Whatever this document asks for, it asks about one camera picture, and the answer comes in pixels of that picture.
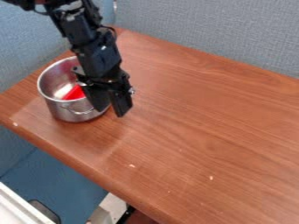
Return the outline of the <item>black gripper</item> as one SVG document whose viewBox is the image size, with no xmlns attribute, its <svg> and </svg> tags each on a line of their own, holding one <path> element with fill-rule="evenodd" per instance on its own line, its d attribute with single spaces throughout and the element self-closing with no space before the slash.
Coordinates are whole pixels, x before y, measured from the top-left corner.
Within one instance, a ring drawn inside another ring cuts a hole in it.
<svg viewBox="0 0 299 224">
<path fill-rule="evenodd" d="M 111 104 L 115 116 L 122 117 L 133 107 L 134 90 L 119 66 L 122 60 L 113 31 L 75 29 L 69 33 L 69 43 L 79 65 L 74 74 L 91 107 L 102 111 Z"/>
</svg>

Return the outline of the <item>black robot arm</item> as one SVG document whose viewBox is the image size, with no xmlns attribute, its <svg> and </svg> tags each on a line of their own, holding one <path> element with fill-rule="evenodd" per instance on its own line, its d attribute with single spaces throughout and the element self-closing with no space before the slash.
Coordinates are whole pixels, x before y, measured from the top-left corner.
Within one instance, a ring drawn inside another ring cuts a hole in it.
<svg viewBox="0 0 299 224">
<path fill-rule="evenodd" d="M 94 110 L 109 104 L 115 116 L 133 107 L 133 87 L 121 69 L 115 30 L 101 24 L 98 7 L 91 0 L 2 0 L 23 11 L 50 18 L 59 35 L 69 41 L 78 65 L 71 68 L 78 86 Z"/>
</svg>

